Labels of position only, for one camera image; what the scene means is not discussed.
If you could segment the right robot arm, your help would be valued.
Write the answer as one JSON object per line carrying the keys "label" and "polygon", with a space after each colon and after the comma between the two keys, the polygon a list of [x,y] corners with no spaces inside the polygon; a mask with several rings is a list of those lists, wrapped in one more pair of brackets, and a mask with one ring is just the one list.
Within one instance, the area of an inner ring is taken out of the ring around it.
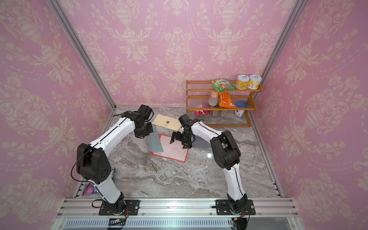
{"label": "right robot arm", "polygon": [[245,208],[250,204],[240,176],[241,151],[232,133],[213,129],[200,119],[191,119],[187,114],[180,116],[179,122],[181,128],[172,133],[170,143],[177,140],[183,149],[192,148],[196,138],[209,143],[215,162],[224,171],[230,210],[234,214],[245,213]]}

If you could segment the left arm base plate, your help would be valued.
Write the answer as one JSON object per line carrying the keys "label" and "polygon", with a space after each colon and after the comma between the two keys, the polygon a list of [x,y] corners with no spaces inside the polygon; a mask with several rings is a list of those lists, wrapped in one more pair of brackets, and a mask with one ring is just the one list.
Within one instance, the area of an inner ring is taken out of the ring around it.
{"label": "left arm base plate", "polygon": [[102,201],[99,216],[137,216],[140,208],[140,200],[121,200],[115,204]]}

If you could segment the red bordered pink card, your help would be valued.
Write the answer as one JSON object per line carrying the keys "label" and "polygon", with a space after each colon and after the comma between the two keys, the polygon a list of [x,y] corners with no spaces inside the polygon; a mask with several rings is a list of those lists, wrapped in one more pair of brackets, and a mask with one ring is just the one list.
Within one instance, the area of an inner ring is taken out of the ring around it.
{"label": "red bordered pink card", "polygon": [[159,134],[159,138],[163,151],[159,152],[151,151],[150,155],[163,157],[166,159],[171,159],[182,163],[186,162],[189,149],[183,149],[181,142],[177,140],[173,144],[170,144],[169,143],[171,140],[170,136]]}

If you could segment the cream yellow envelope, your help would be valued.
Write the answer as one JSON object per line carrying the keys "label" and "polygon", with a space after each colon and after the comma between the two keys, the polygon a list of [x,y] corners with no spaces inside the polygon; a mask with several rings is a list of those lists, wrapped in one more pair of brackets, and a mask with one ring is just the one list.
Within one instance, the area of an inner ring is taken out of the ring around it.
{"label": "cream yellow envelope", "polygon": [[179,129],[182,126],[178,119],[174,119],[163,115],[157,115],[152,124],[173,131],[179,131]]}

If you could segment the teal green envelope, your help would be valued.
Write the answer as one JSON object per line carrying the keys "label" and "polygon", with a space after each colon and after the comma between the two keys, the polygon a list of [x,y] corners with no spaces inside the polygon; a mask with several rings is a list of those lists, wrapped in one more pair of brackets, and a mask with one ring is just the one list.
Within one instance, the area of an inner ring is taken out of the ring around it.
{"label": "teal green envelope", "polygon": [[151,152],[163,152],[157,127],[152,125],[152,132],[149,134],[149,148]]}

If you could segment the grey envelope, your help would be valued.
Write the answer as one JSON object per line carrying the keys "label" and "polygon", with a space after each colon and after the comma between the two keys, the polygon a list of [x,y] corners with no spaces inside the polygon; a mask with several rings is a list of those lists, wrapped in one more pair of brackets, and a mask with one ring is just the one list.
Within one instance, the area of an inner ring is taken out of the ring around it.
{"label": "grey envelope", "polygon": [[192,142],[193,148],[210,149],[211,144],[199,136],[194,136],[194,141]]}

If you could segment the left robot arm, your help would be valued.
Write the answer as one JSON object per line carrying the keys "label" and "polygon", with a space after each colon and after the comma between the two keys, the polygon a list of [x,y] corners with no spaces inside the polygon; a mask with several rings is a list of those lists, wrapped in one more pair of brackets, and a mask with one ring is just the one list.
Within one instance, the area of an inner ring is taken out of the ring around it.
{"label": "left robot arm", "polygon": [[154,112],[147,105],[137,111],[126,111],[119,120],[99,138],[89,144],[82,143],[77,148],[76,172],[91,183],[102,196],[102,201],[117,213],[125,209],[123,193],[112,179],[112,167],[108,156],[115,146],[131,132],[138,139],[153,133],[150,122]]}

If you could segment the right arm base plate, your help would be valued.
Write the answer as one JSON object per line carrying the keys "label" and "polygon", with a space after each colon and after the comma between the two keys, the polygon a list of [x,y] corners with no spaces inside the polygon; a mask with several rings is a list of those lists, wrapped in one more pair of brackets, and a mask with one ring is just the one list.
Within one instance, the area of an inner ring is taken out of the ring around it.
{"label": "right arm base plate", "polygon": [[233,202],[226,199],[215,200],[215,205],[211,207],[216,210],[217,215],[254,216],[255,206],[252,200],[246,202]]}

